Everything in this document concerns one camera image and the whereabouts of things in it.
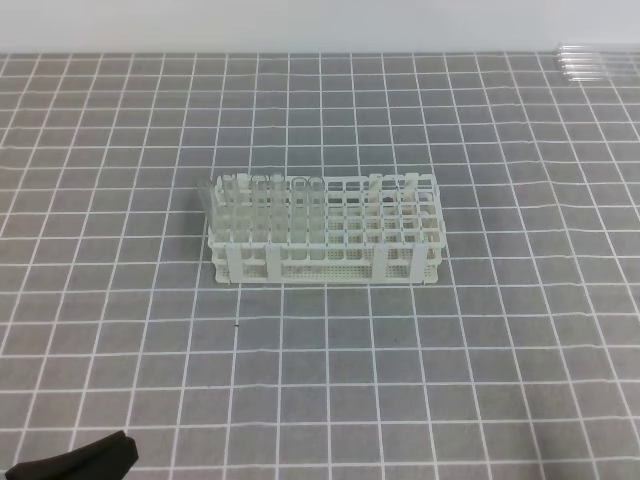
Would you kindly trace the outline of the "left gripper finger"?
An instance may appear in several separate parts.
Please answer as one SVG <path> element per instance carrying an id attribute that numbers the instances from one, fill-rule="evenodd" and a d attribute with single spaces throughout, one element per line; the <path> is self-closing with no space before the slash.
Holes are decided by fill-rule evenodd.
<path id="1" fill-rule="evenodd" d="M 133 438 L 123 431 L 62 455 L 16 464 L 5 473 L 9 480 L 119 480 L 138 461 Z"/>

